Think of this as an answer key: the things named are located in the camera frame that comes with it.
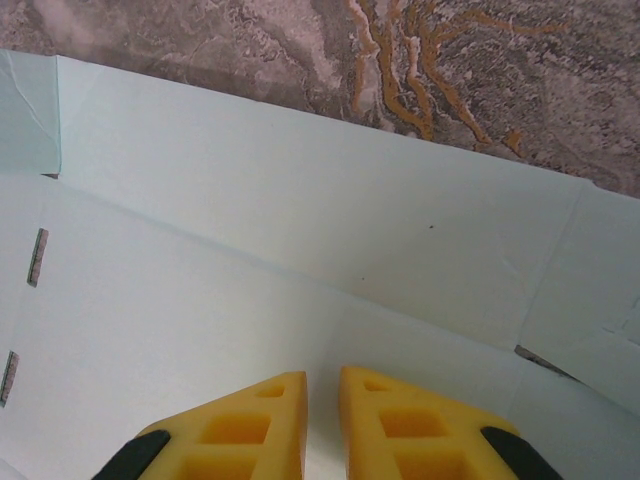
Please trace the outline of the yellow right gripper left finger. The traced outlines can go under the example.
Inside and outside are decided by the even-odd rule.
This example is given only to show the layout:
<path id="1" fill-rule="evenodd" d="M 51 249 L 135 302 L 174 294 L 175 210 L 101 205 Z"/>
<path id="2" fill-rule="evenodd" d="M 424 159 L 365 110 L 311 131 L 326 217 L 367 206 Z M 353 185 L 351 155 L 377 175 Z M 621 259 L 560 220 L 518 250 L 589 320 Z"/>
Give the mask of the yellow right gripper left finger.
<path id="1" fill-rule="evenodd" d="M 307 377 L 287 372 L 157 421 L 99 479 L 302 479 Z"/>

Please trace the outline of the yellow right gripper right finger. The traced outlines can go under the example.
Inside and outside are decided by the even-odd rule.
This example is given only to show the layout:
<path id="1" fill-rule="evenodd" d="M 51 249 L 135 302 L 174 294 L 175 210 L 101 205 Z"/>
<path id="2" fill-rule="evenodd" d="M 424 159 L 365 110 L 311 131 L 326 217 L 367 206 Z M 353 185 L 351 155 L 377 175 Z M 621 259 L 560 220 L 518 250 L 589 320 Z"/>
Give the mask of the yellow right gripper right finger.
<path id="1" fill-rule="evenodd" d="M 557 479 L 503 418 L 354 366 L 341 370 L 350 479 Z"/>

